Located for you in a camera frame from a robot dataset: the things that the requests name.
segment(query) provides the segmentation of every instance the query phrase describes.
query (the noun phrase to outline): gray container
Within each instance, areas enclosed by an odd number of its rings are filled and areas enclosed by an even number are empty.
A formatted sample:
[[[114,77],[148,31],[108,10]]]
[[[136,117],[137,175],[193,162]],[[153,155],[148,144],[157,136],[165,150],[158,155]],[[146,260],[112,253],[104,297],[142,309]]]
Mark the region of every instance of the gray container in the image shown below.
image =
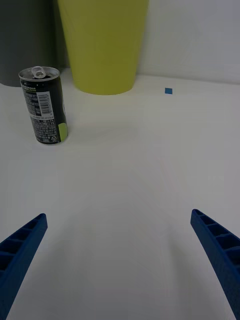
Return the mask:
[[[30,66],[57,67],[52,0],[2,0],[0,83],[20,87],[19,72]]]

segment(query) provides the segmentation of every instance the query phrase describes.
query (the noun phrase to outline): blue tape piece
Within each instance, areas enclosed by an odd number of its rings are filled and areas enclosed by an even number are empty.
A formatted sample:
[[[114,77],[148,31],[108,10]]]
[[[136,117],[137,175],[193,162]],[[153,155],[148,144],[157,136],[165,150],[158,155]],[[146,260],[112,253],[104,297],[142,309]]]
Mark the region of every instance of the blue tape piece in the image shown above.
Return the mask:
[[[167,95],[172,95],[173,94],[173,89],[172,88],[165,88],[165,93]]]

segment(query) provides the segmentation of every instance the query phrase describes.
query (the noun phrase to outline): yellow trash bin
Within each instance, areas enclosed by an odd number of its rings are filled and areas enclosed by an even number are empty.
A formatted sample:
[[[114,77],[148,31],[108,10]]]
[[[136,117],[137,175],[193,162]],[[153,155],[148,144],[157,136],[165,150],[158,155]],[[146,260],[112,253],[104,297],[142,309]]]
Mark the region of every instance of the yellow trash bin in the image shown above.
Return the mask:
[[[96,95],[130,90],[149,0],[58,0],[74,84]]]

